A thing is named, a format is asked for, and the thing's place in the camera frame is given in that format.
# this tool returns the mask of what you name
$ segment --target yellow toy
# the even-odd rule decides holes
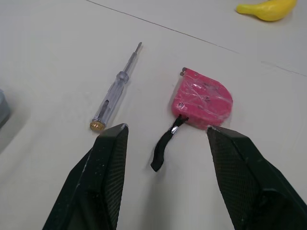
[[[296,5],[296,0],[269,0],[260,4],[239,4],[238,13],[252,14],[265,21],[276,21],[285,17]]]

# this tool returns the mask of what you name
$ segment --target white surface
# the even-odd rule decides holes
[[[260,3],[264,0],[91,1],[268,65],[307,75],[307,1],[298,0],[292,13],[273,23],[235,12],[239,3]]]
[[[149,168],[174,121],[182,67],[232,93],[225,126],[249,136],[307,201],[306,77],[83,0],[3,0],[0,30],[0,87],[13,109],[0,131],[1,230],[42,229],[94,143],[91,117],[140,41],[113,122],[130,127],[119,230],[233,229],[203,131],[181,127],[163,170]]]

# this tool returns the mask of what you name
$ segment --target screwdriver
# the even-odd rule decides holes
[[[104,100],[99,106],[97,113],[90,123],[91,130],[101,131],[105,129],[112,113],[114,112],[116,104],[118,103],[120,96],[123,93],[124,86],[129,80],[128,71],[133,64],[141,45],[142,42],[139,43],[136,50],[132,53],[124,70],[117,74],[115,82],[109,88]]]

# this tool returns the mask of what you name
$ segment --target pink tape measure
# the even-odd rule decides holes
[[[177,117],[170,129],[158,141],[151,167],[158,171],[164,162],[164,150],[179,126],[187,123],[199,129],[220,126],[231,114],[233,100],[230,92],[218,81],[183,68],[180,87],[172,103]]]

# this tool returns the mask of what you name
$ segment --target brass end cap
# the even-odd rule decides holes
[[[90,129],[92,131],[102,131],[105,129],[105,125],[102,124],[100,121],[93,121],[90,123]]]

